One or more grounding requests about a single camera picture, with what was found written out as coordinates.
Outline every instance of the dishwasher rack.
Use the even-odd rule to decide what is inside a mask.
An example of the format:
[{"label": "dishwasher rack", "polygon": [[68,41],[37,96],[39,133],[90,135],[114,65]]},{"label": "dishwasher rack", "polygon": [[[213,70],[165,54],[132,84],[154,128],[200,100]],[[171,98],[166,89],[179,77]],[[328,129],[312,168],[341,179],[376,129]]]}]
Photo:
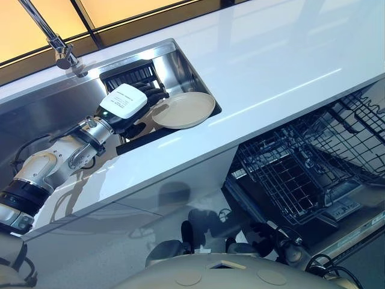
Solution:
[{"label": "dishwasher rack", "polygon": [[385,121],[352,93],[239,145],[236,158],[292,225],[360,184],[385,185]]}]

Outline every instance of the white plate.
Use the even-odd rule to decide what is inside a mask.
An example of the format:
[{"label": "white plate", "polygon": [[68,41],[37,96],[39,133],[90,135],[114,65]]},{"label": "white plate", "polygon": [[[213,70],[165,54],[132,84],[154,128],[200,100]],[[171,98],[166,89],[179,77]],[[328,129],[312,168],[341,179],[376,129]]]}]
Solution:
[{"label": "white plate", "polygon": [[215,99],[207,93],[179,93],[158,104],[152,119],[165,128],[190,128],[206,120],[214,107]]}]

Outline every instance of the dishwasher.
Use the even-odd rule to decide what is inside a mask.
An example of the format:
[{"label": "dishwasher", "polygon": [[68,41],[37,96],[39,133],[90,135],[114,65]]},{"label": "dishwasher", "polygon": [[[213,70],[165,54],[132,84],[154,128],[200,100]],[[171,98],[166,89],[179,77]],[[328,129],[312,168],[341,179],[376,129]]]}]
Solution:
[{"label": "dishwasher", "polygon": [[238,146],[223,190],[255,222],[342,261],[384,232],[385,81]]}]

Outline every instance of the faucet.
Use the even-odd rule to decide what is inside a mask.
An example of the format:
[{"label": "faucet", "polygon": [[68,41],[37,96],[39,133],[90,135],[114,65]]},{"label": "faucet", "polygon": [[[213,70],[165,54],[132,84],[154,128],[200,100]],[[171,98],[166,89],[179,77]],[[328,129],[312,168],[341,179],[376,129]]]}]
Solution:
[{"label": "faucet", "polygon": [[56,65],[61,69],[75,67],[79,61],[72,53],[73,45],[70,44],[67,46],[59,34],[53,32],[30,0],[19,0],[19,2],[47,36],[47,42],[55,50]]}]

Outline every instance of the dish rack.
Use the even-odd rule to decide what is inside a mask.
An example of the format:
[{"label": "dish rack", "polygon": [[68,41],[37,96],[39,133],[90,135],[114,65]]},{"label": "dish rack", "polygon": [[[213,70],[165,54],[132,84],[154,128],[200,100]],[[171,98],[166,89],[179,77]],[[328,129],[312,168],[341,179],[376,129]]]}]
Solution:
[{"label": "dish rack", "polygon": [[141,61],[134,67],[119,67],[117,70],[111,70],[107,74],[100,76],[108,93],[116,89],[120,84],[133,84],[143,82],[154,88],[163,89],[164,85],[156,74],[154,63],[152,61]]},{"label": "dish rack", "polygon": [[302,225],[361,184],[385,186],[379,112],[357,91],[239,145],[236,163],[290,224]]}]

